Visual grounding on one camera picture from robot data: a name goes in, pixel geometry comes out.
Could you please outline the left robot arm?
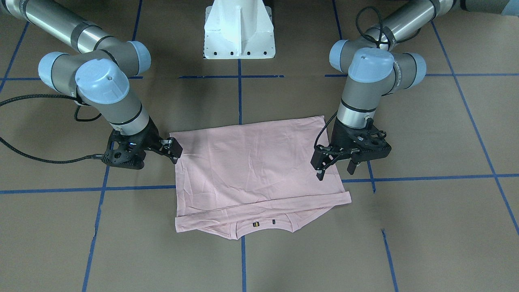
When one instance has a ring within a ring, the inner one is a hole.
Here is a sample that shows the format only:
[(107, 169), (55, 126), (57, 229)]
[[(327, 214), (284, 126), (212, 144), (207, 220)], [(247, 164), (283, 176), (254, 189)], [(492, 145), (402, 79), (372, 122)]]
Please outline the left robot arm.
[(373, 6), (361, 10), (374, 11), (378, 23), (366, 31), (357, 25), (360, 37), (337, 41), (329, 53), (330, 65), (346, 73), (347, 79), (339, 109), (330, 119), (334, 122), (330, 144), (314, 143), (310, 163), (319, 180), (338, 161), (349, 160), (348, 172), (354, 174), (361, 162), (389, 155), (392, 148), (386, 132), (374, 126), (380, 100), (419, 84), (427, 72), (420, 55), (392, 50), (416, 37), (425, 24), (457, 9), (518, 16), (517, 0), (410, 0), (384, 19)]

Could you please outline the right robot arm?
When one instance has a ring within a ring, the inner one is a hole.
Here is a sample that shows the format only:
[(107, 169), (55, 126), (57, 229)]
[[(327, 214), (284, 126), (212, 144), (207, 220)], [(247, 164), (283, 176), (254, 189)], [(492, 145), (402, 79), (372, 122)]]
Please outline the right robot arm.
[(1, 11), (42, 28), (78, 52), (46, 54), (39, 62), (41, 81), (55, 94), (30, 94), (6, 101), (63, 98), (79, 107), (94, 107), (113, 128), (106, 151), (68, 160), (99, 159), (111, 167), (140, 170), (147, 151), (168, 157), (172, 163), (183, 149), (175, 138), (163, 139), (129, 78), (150, 68), (150, 52), (139, 41), (120, 41), (54, 0), (2, 0)]

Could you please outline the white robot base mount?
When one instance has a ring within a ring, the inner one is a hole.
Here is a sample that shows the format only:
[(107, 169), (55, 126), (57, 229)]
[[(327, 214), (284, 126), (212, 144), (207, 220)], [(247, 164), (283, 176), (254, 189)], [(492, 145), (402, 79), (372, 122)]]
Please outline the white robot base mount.
[(267, 0), (215, 0), (205, 9), (204, 58), (274, 58), (272, 7)]

